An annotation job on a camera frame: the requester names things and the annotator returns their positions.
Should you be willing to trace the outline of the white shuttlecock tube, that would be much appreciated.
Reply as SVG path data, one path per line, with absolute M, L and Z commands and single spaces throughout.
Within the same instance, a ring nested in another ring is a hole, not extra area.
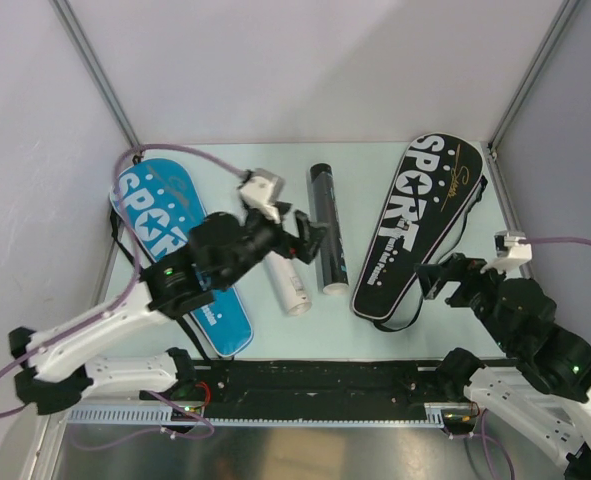
M 293 262 L 275 252 L 270 252 L 264 262 L 284 313 L 289 316 L 306 313 L 311 308 L 312 301 Z

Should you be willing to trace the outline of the black shuttlecock tube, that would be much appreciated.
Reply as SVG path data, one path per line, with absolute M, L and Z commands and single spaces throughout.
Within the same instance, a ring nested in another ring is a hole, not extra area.
M 316 163 L 309 170 L 315 220 L 327 227 L 319 251 L 319 280 L 326 295 L 344 295 L 349 280 L 336 203 L 333 171 L 327 163 Z

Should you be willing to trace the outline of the black racket bag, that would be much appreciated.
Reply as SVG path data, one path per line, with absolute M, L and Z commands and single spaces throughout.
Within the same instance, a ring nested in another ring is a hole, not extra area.
M 423 297 L 416 266 L 438 263 L 461 241 L 488 181 L 469 141 L 427 133 L 393 174 L 351 299 L 353 313 L 385 333 L 411 327 Z

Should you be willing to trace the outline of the blue racket bag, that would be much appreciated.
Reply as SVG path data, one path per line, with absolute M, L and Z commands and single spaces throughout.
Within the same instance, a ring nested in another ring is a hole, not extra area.
M 188 171 L 166 158 L 150 158 L 120 172 L 125 217 L 139 248 L 157 262 L 187 243 L 190 229 L 206 217 Z M 232 358 L 253 339 L 253 328 L 235 288 L 214 292 L 214 302 L 184 316 L 177 325 L 193 342 L 203 334 L 221 358 Z

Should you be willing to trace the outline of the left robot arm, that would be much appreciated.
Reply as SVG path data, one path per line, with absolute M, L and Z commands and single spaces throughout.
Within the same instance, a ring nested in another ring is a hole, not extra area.
M 271 252 L 311 263 L 329 226 L 302 211 L 294 217 L 296 235 L 256 208 L 247 208 L 243 221 L 229 213 L 210 214 L 189 231 L 186 245 L 137 273 L 115 300 L 50 330 L 11 331 L 9 347 L 21 368 L 14 376 L 16 396 L 40 415 L 67 410 L 91 395 L 189 397 L 197 375 L 186 350 L 173 347 L 134 359 L 106 358 L 104 351 L 213 303 L 215 292 L 230 289 Z

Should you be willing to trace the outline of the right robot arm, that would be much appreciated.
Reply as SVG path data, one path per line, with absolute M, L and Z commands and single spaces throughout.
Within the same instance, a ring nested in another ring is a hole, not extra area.
M 415 272 L 426 300 L 456 282 L 446 303 L 470 309 L 535 390 L 565 401 L 585 442 L 569 464 L 584 462 L 580 471 L 591 475 L 591 346 L 555 322 L 555 301 L 535 280 L 508 278 L 494 264 L 460 253 Z

